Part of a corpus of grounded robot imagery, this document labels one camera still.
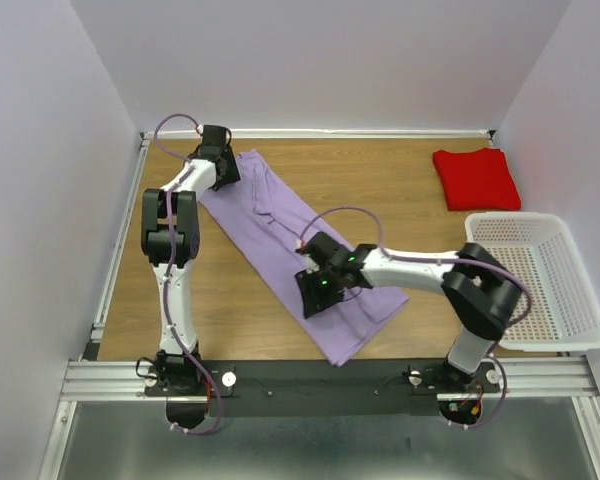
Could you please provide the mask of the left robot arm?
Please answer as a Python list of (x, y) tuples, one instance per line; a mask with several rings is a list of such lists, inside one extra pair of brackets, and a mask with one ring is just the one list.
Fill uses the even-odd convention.
[(142, 196), (141, 249), (156, 279), (161, 316), (159, 350), (149, 378), (181, 395), (190, 395), (201, 385), (217, 391), (201, 365), (192, 320), (191, 272), (201, 241), (198, 201), (205, 192), (239, 180), (230, 145), (201, 144), (170, 182), (149, 188)]

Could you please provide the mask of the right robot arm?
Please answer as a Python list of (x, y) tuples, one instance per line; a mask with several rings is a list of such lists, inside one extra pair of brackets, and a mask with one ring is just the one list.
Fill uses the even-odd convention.
[(474, 383), (482, 360), (532, 308), (524, 283), (477, 243), (433, 254), (376, 244), (350, 250), (320, 233), (300, 240), (295, 252), (308, 261), (295, 275), (307, 318), (343, 302), (351, 288), (404, 287), (444, 296), (462, 324), (439, 370), (442, 384), (454, 392)]

